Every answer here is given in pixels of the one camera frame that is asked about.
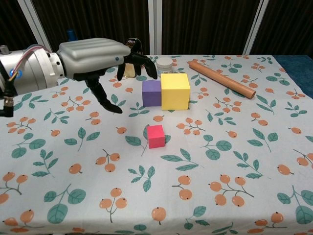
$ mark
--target dark curtain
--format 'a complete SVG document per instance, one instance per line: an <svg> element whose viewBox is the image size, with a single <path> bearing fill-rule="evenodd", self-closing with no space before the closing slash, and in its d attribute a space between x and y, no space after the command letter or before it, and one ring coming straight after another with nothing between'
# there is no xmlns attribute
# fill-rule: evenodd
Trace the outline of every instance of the dark curtain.
<svg viewBox="0 0 313 235"><path fill-rule="evenodd" d="M270 0L251 54L313 57L313 1Z"/></svg>
<svg viewBox="0 0 313 235"><path fill-rule="evenodd" d="M259 0L163 0L163 54L242 54Z"/></svg>
<svg viewBox="0 0 313 235"><path fill-rule="evenodd" d="M66 42L67 29L78 39L110 38L126 43L130 37L142 42L149 54L147 0L33 0L52 50Z"/></svg>
<svg viewBox="0 0 313 235"><path fill-rule="evenodd" d="M9 50L37 43L17 0L0 0L0 45Z"/></svg>

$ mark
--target floral tablecloth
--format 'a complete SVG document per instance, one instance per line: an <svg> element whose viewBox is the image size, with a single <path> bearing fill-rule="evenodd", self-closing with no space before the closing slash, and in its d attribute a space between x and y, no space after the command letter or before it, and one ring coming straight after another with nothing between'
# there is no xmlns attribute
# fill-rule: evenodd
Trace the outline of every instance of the floral tablecloth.
<svg viewBox="0 0 313 235"><path fill-rule="evenodd" d="M189 110L143 107L143 70L16 97L0 123L0 234L312 234L313 101L271 55L175 55ZM249 100L188 67L256 90ZM147 147L147 125L166 146Z"/></svg>

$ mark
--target blue cloth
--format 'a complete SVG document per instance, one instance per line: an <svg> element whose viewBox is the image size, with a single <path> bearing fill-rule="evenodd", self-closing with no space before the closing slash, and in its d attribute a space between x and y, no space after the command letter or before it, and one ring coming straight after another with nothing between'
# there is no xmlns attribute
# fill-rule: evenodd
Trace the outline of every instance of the blue cloth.
<svg viewBox="0 0 313 235"><path fill-rule="evenodd" d="M313 60L307 55L273 55L304 94L313 98Z"/></svg>

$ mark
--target white jar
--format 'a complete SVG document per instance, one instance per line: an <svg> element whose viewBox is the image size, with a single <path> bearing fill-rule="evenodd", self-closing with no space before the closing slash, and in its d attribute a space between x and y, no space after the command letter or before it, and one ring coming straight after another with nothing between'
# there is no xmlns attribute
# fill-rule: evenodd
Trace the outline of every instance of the white jar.
<svg viewBox="0 0 313 235"><path fill-rule="evenodd" d="M161 57L156 60L157 75L161 73L172 73L173 60L170 57Z"/></svg>

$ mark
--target yellow cube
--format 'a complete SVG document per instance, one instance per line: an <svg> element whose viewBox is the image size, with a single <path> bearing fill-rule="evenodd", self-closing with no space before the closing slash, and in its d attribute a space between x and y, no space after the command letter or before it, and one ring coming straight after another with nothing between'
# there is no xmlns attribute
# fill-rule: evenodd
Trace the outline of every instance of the yellow cube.
<svg viewBox="0 0 313 235"><path fill-rule="evenodd" d="M190 85L186 73L161 74L162 110L188 109Z"/></svg>

